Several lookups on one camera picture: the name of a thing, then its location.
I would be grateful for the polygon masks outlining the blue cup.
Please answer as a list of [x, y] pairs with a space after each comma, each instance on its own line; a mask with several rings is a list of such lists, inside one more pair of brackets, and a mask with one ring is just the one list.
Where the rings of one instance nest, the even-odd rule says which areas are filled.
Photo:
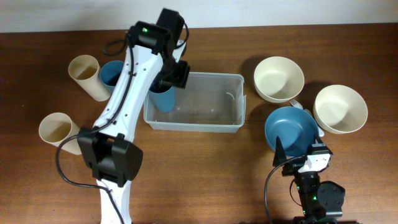
[[175, 107], [175, 88], [173, 86], [151, 88], [149, 98], [159, 111], [168, 113]]
[[123, 70], [124, 62], [113, 60], [106, 63], [99, 73], [102, 84], [112, 93]]

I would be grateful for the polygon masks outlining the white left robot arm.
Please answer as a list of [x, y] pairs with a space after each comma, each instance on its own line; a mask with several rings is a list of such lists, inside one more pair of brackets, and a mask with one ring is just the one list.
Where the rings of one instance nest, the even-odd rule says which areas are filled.
[[143, 160], [134, 145], [137, 120], [149, 90], [185, 88], [190, 67], [181, 58], [187, 30], [184, 18], [163, 9], [156, 23], [139, 21], [126, 33], [124, 67], [92, 129], [82, 128], [77, 142], [101, 197], [102, 223], [131, 223], [129, 197]]

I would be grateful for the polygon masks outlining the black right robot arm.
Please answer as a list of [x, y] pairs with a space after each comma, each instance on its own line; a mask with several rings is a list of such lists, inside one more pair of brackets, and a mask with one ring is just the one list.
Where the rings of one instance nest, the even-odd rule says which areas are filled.
[[319, 136], [313, 136], [305, 154], [287, 159], [282, 142], [276, 138], [273, 166], [282, 168], [283, 176], [293, 176], [300, 198], [302, 217], [293, 223], [336, 223], [343, 215], [345, 189], [332, 182], [321, 181], [319, 173], [328, 168], [333, 153]]

